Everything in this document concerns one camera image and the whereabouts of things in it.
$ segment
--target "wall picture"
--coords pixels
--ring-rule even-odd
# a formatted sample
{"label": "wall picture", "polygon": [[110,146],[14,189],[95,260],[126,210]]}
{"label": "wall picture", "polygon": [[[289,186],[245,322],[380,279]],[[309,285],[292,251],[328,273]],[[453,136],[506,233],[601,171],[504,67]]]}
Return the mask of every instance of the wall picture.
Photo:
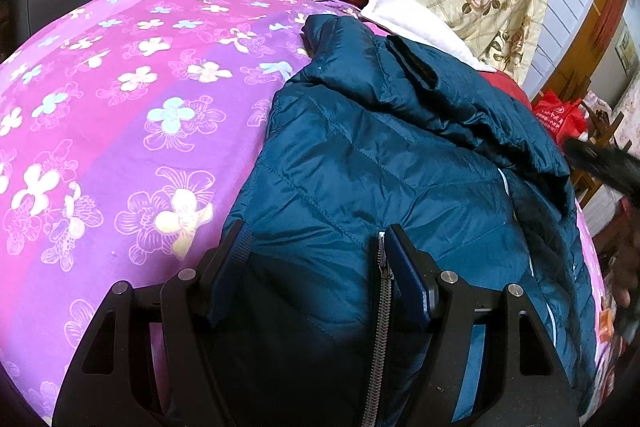
{"label": "wall picture", "polygon": [[616,42],[616,52],[622,62],[622,67],[625,69],[626,74],[632,74],[638,66],[638,53],[636,52],[636,45],[631,38],[629,28],[626,27],[620,34],[618,42]]}

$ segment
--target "silver screw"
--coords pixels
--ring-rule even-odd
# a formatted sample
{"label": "silver screw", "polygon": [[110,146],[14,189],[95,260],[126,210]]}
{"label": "silver screw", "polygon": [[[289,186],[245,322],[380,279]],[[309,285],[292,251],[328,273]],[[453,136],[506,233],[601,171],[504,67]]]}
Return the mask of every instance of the silver screw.
{"label": "silver screw", "polygon": [[444,282],[448,282],[449,284],[453,284],[454,282],[458,282],[458,274],[455,273],[455,272],[452,272],[451,270],[444,270],[444,272],[442,272],[440,274],[440,278]]}
{"label": "silver screw", "polygon": [[196,277],[196,270],[193,268],[182,268],[178,272],[178,279],[181,281],[190,281],[194,277]]}
{"label": "silver screw", "polygon": [[111,291],[114,292],[116,295],[122,295],[124,292],[127,291],[128,288],[129,288],[129,283],[127,283],[126,281],[118,281],[111,287]]}
{"label": "silver screw", "polygon": [[522,297],[524,295],[524,290],[519,284],[510,284],[508,289],[509,293],[514,297]]}

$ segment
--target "floral bedsheet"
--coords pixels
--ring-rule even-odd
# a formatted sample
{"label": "floral bedsheet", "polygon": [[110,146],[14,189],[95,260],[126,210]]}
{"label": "floral bedsheet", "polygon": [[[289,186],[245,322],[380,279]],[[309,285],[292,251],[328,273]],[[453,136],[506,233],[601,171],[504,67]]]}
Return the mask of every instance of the floral bedsheet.
{"label": "floral bedsheet", "polygon": [[273,94],[309,62],[306,17],[341,11],[94,0],[0,65],[0,363],[43,418],[114,282],[218,244]]}

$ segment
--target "white pillow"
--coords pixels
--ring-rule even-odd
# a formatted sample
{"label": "white pillow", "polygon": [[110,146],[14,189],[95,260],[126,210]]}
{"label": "white pillow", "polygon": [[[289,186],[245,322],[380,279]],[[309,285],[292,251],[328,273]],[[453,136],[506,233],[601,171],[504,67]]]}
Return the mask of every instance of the white pillow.
{"label": "white pillow", "polygon": [[476,71],[496,71],[475,58],[446,22],[415,0],[369,0],[360,15],[395,35],[438,48]]}

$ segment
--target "blue puffer jacket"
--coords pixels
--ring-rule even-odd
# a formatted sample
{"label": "blue puffer jacket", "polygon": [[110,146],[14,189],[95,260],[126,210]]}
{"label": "blue puffer jacket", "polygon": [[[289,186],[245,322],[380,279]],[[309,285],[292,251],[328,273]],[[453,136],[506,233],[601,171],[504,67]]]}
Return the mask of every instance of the blue puffer jacket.
{"label": "blue puffer jacket", "polygon": [[[360,424],[376,240],[392,223],[472,285],[523,286],[584,401],[594,302],[569,170],[542,126],[434,48],[350,17],[313,15],[304,33],[315,58],[274,97],[227,220],[255,236],[211,353],[239,424]],[[396,291],[378,426],[395,424],[427,349],[403,315]],[[482,342],[476,327],[457,418],[473,405]]]}

